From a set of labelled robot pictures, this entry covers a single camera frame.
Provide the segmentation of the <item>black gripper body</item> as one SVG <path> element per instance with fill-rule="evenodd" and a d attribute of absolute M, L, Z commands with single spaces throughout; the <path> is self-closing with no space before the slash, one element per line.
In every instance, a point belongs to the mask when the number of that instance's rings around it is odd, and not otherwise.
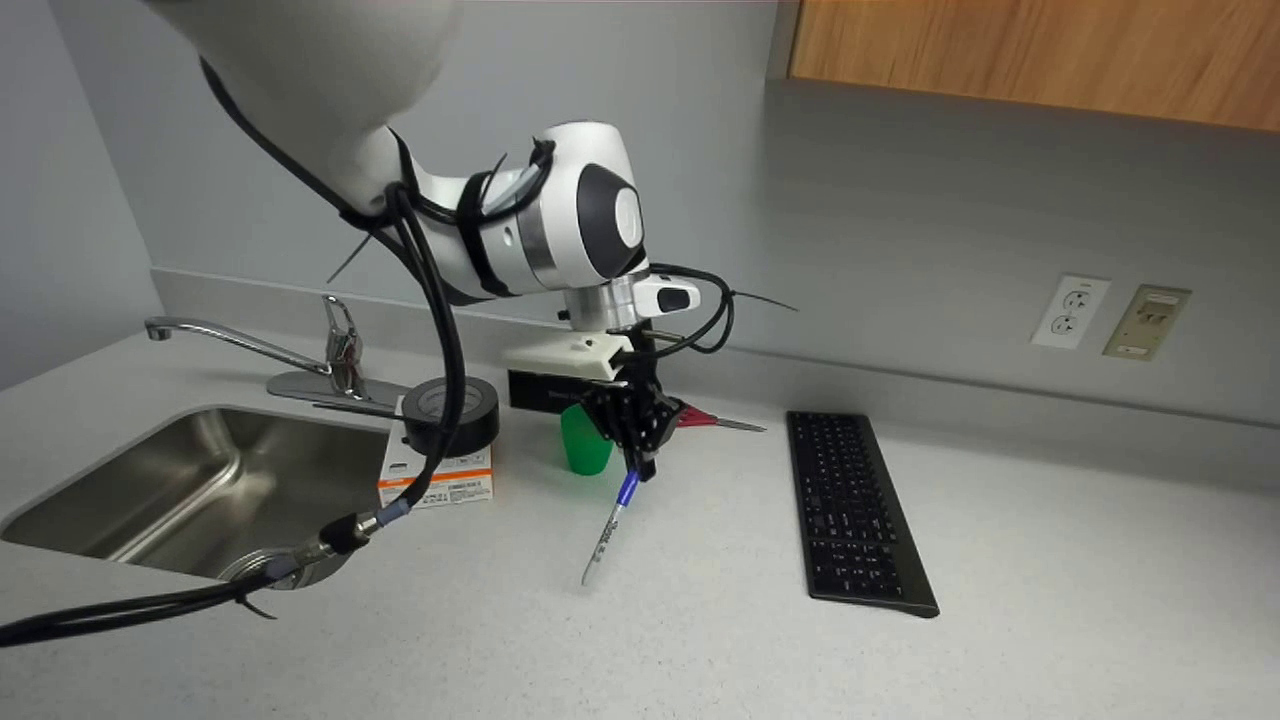
<path fill-rule="evenodd" d="M 661 450 L 677 430 L 680 401 L 665 391 L 655 358 L 635 352 L 624 358 L 614 383 L 599 383 L 584 396 L 584 413 L 609 438 L 628 430 L 635 444 L 653 444 Z"/>

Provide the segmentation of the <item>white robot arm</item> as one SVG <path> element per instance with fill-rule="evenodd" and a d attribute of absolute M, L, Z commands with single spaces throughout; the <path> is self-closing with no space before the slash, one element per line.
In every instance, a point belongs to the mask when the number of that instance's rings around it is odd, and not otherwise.
<path fill-rule="evenodd" d="M 234 128 L 346 224 L 410 254 L 446 304 L 567 294 L 605 378 L 665 317 L 665 274 L 614 122 L 567 118 L 515 169 L 429 171 L 397 118 L 433 86 L 459 0 L 142 0 Z"/>

